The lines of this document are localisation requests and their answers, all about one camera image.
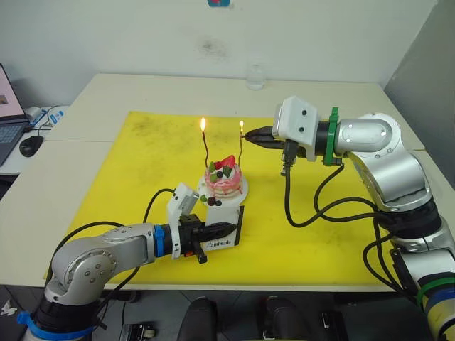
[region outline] computer mouse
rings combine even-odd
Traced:
[[[36,151],[40,148],[44,138],[42,136],[32,136],[25,139],[19,144],[19,150],[21,154],[26,158],[35,155]]]

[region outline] green ring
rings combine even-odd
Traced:
[[[417,293],[417,306],[422,308],[422,299],[428,290],[436,288],[437,286],[443,286],[444,284],[455,284],[455,278],[441,278],[425,284]]]
[[[332,113],[328,118],[328,121],[330,123],[328,124],[326,155],[324,155],[322,163],[326,166],[332,166],[333,150],[335,148],[335,132],[338,123],[338,107],[332,108]]]

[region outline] strawberry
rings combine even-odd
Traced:
[[[234,168],[235,157],[233,155],[229,155],[224,160],[221,160],[220,163],[221,163],[221,166],[227,166],[227,167]]]

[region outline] blue ring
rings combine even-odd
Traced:
[[[17,317],[17,322],[20,325],[27,325],[34,336],[43,340],[73,340],[89,335],[93,331],[93,327],[89,327],[84,330],[78,330],[77,332],[47,332],[36,326],[28,311],[21,311]]]
[[[156,242],[156,257],[164,256],[164,230],[161,225],[155,225],[154,238]]]
[[[438,303],[446,300],[455,298],[455,288],[447,288],[437,291],[435,294],[429,297],[427,304],[425,305],[425,313],[429,311]]]

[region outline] laptop screen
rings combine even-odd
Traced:
[[[0,121],[25,118],[26,115],[14,94],[3,66],[0,64]]]

